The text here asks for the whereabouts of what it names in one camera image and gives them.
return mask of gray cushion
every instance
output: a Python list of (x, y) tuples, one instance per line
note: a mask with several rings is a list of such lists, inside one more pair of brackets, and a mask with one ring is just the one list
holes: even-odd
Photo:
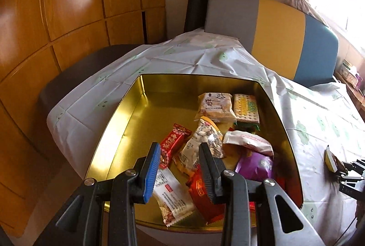
[(208, 0), (204, 30), (236, 37), (251, 53), (259, 0)]

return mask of cracker package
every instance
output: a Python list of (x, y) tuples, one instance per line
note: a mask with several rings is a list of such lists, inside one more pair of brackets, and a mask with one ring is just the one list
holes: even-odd
[(260, 130), (260, 117), (255, 96), (235, 94), (234, 113), (237, 119), (236, 129), (250, 133)]
[(176, 166), (181, 172), (192, 176), (198, 168), (198, 152), (202, 142), (208, 144), (213, 157), (224, 158), (222, 139), (223, 135), (215, 123), (208, 117), (200, 117), (198, 128), (186, 143), (185, 147), (180, 151), (178, 158), (176, 156), (174, 157)]
[(199, 120), (201, 116), (206, 116), (213, 122), (235, 121), (231, 98), (229, 93), (203, 93), (198, 97), (199, 110), (195, 121)]

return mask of plastic tablecloth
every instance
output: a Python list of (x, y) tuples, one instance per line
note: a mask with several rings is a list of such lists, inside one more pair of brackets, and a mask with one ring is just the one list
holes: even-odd
[[(343, 161), (365, 157), (365, 123), (346, 86), (332, 82), (305, 88), (265, 68), (237, 39), (201, 29), (158, 45), (137, 47), (85, 80), (50, 111), (47, 125), (52, 136), (81, 177), (120, 100), (134, 80), (147, 73), (258, 81), (289, 135), (302, 181), (302, 212), (328, 245), (348, 227), (356, 201), (338, 191), (324, 165), (327, 145)], [(346, 234), (354, 229), (355, 223)]]

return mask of clear plastic wrapper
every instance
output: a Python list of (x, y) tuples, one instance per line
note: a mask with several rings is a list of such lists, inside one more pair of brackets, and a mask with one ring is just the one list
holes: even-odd
[(178, 169), (192, 176), (198, 169), (199, 164), (199, 146), (202, 142), (206, 142), (212, 155), (216, 158), (224, 158), (225, 154), (222, 148), (223, 135), (219, 128), (208, 117), (202, 116), (199, 119), (198, 128), (192, 137), (186, 143), (184, 148), (178, 154), (178, 158), (174, 157), (174, 161)]

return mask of red snack wrapper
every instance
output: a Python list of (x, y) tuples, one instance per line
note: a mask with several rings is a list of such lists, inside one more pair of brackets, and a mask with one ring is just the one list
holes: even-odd
[(251, 227), (257, 227), (255, 202), (249, 202), (249, 205), (250, 205)]
[(191, 130), (175, 123), (172, 131), (161, 142), (161, 160), (160, 169), (166, 169), (169, 166), (171, 157), (176, 153), (184, 142), (184, 139), (191, 135)]
[(275, 177), (275, 181), (277, 182), (277, 184), (279, 184), (279, 186), (285, 190), (285, 178), (284, 177), (280, 177), (280, 176), (276, 176)]
[(219, 221), (224, 218), (224, 208), (225, 205), (215, 205), (213, 204), (209, 197), (207, 196), (207, 191), (205, 188), (204, 181), (202, 179), (202, 173), (200, 165), (198, 165), (197, 171), (186, 183), (189, 187), (189, 193), (193, 202), (199, 212), (203, 215), (207, 224)]

